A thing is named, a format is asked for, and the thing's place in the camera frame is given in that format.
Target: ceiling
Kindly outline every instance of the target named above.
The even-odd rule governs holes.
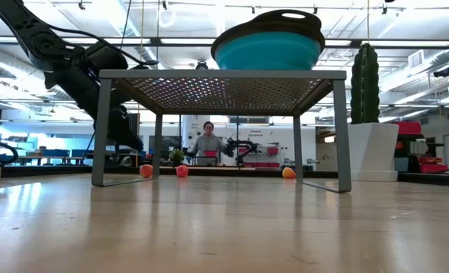
[[[71,0],[28,0],[24,4],[36,16],[45,22],[72,30],[84,30],[102,37],[121,37],[129,1],[98,0],[83,1],[84,10],[79,6],[80,1]],[[135,0],[131,1],[130,16],[127,24],[127,37],[209,37],[215,38],[223,31],[238,24],[253,19],[263,12],[293,8],[307,12],[314,12],[317,7],[317,16],[322,21],[322,33],[328,39],[434,39],[449,40],[449,0],[397,0],[386,5],[384,13],[383,1],[370,0],[369,31],[367,28],[367,1],[330,0],[185,0],[163,1]],[[58,33],[63,37],[75,37],[74,34]],[[12,32],[0,19],[0,37],[13,36]],[[124,50],[136,58],[139,53],[136,48],[124,46]],[[415,77],[407,75],[406,80],[398,81],[397,86],[391,88],[391,79],[395,74],[404,72],[408,65],[408,57],[418,49],[379,49],[378,63],[380,82],[388,82],[381,103],[394,104],[412,94],[428,89],[425,83],[429,70],[434,67],[424,67],[423,74],[415,73]],[[425,56],[435,56],[441,50],[425,52]],[[190,47],[150,47],[149,56],[157,58],[162,66],[159,69],[192,69],[198,61],[207,61],[210,68],[218,68],[212,60],[208,46]],[[326,49],[320,56],[314,69],[319,70],[346,70],[350,77],[350,67],[356,49]],[[40,71],[31,71],[30,61],[18,45],[0,45],[0,69],[13,74],[14,79],[0,77],[0,84],[6,85],[7,95],[0,94],[0,99],[14,99],[16,92],[18,99],[39,99],[37,103],[13,103],[22,105],[19,111],[29,111],[36,107],[52,107],[54,101],[67,101],[61,90],[43,89],[42,74]],[[433,86],[443,82],[434,82]],[[445,93],[445,87],[439,92]],[[332,97],[321,101],[330,103]],[[421,98],[411,100],[409,103],[430,103]],[[60,107],[73,108],[71,102],[58,102]],[[0,103],[0,108],[12,108],[8,103]],[[81,116],[80,111],[71,111]]]

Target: metal table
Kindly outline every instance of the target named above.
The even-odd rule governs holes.
[[[105,144],[112,87],[156,115],[153,179],[159,177],[162,115],[255,115],[294,117],[296,170],[302,169],[300,116],[331,91],[338,149],[338,187],[297,182],[338,193],[351,191],[345,71],[103,70],[100,71],[92,185],[105,181]]]

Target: person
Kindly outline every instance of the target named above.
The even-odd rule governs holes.
[[[203,125],[204,134],[197,138],[196,144],[191,149],[191,152],[197,154],[197,164],[201,166],[214,165],[216,160],[214,158],[204,158],[204,151],[223,151],[225,145],[212,131],[215,125],[211,121],[207,121]]]

